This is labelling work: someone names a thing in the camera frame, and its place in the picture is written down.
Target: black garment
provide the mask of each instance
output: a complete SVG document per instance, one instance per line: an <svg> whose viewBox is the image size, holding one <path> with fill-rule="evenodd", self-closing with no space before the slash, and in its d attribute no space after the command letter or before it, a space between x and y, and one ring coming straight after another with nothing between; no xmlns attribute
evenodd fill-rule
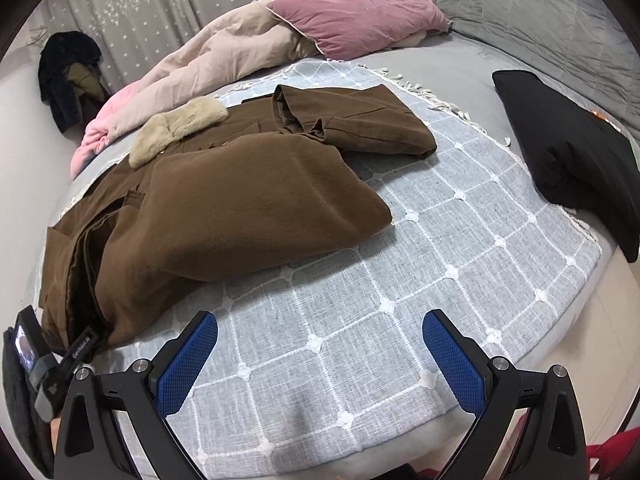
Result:
<svg viewBox="0 0 640 480"><path fill-rule="evenodd" d="M53 119L61 132L76 124L86 126L110 97L106 90L101 98L79 92L67 77L69 66L80 63L91 70L95 83L100 86L98 61L101 55L92 38L75 30L53 34L44 46L38 66L40 98L49 102Z"/></svg>
<svg viewBox="0 0 640 480"><path fill-rule="evenodd" d="M492 77L540 193L596 213L626 259L636 261L640 172L628 139L531 72L498 70Z"/></svg>
<svg viewBox="0 0 640 480"><path fill-rule="evenodd" d="M53 478L54 454L49 424L36 413L34 407L36 392L27 380L15 351L13 328L4 332L2 386L6 408L18 442L38 470L46 478Z"/></svg>

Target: pillow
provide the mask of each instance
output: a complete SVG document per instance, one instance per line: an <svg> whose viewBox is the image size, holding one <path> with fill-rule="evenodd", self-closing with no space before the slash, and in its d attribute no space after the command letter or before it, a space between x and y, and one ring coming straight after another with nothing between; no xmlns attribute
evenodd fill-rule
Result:
<svg viewBox="0 0 640 480"><path fill-rule="evenodd" d="M492 78L539 192L596 213L634 262L640 173L628 139L531 72L499 70Z"/></svg>
<svg viewBox="0 0 640 480"><path fill-rule="evenodd" d="M431 0L274 0L267 8L331 59L375 52L421 30L445 32L445 15Z"/></svg>

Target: person's hand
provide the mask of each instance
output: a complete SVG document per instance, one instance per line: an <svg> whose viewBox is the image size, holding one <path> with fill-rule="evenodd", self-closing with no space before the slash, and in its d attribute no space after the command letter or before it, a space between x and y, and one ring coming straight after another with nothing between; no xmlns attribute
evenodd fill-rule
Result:
<svg viewBox="0 0 640 480"><path fill-rule="evenodd" d="M56 444L58 443L58 430L60 429L60 417L54 418L49 428L51 430L51 445L53 446L53 453L56 453Z"/></svg>

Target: metal screw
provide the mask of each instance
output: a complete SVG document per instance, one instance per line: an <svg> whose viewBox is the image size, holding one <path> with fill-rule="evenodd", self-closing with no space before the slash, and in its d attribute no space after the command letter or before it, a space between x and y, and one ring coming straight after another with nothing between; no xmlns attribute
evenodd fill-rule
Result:
<svg viewBox="0 0 640 480"><path fill-rule="evenodd" d="M80 368L76 372L76 379L78 379L78 381L82 381L86 379L88 376L89 376L89 368Z"/></svg>
<svg viewBox="0 0 640 480"><path fill-rule="evenodd" d="M509 362L504 357L497 357L493 360L494 366L497 370L506 370L509 368Z"/></svg>
<svg viewBox="0 0 640 480"><path fill-rule="evenodd" d="M553 370L554 370L554 373L558 377L566 377L567 376L566 368L563 367L562 365L554 365Z"/></svg>
<svg viewBox="0 0 640 480"><path fill-rule="evenodd" d="M137 361L133 361L131 368L133 368L133 371L135 373L139 374L140 372L144 372L147 368L149 368L149 361L147 361L146 359L138 359Z"/></svg>

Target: beige tile floor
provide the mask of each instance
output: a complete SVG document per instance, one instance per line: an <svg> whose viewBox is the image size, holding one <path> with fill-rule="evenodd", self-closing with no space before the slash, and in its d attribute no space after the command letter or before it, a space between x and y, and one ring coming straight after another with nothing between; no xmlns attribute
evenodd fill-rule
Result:
<svg viewBox="0 0 640 480"><path fill-rule="evenodd" d="M640 264L629 266L617 250L576 323L539 368L560 363L569 370L588 444L616 433L640 386L639 283ZM413 462L414 467L441 468L460 439ZM487 479L499 478L509 452L505 442Z"/></svg>

